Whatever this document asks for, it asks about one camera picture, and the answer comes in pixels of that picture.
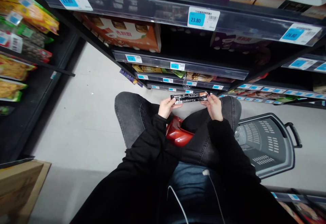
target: blue price label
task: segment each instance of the blue price label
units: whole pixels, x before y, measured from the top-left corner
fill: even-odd
[[[203,13],[189,13],[189,24],[196,25],[196,26],[203,26],[205,22],[205,14]]]

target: red object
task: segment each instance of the red object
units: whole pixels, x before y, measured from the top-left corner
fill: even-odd
[[[166,127],[166,137],[171,143],[177,147],[185,146],[193,137],[193,133],[190,133],[181,128],[183,120],[177,116],[174,116],[172,122]]]

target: gray floor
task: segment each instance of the gray floor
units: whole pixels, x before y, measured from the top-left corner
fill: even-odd
[[[69,223],[93,188],[121,162],[125,144],[114,112],[119,92],[138,93],[152,103],[171,94],[133,85],[119,70],[90,44],[85,46],[76,77],[70,79],[35,147],[36,158],[52,167],[29,223]],[[262,183],[324,191],[326,110],[241,104],[241,118],[275,113],[284,123],[293,122],[302,140],[303,148],[295,149],[295,168]],[[188,103],[176,115],[185,118],[202,108],[198,102]]]

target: snack bag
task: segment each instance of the snack bag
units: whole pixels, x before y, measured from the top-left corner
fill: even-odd
[[[18,102],[22,93],[19,90],[25,89],[26,84],[0,79],[0,101]]]
[[[28,71],[34,69],[36,67],[33,65],[0,54],[0,77],[23,81]]]

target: gray jeans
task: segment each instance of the gray jeans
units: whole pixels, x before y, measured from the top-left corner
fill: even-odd
[[[223,97],[222,114],[233,131],[236,130],[241,115],[241,104],[234,97]],[[152,104],[138,94],[121,92],[115,98],[115,113],[118,118],[126,147],[131,148],[135,140],[151,123],[151,117],[158,113],[159,105]],[[207,124],[211,120],[207,108],[192,113],[184,119],[182,128],[194,133],[187,145],[177,148],[173,144],[166,151],[177,155],[185,163],[214,168],[218,165],[218,152],[212,145]]]

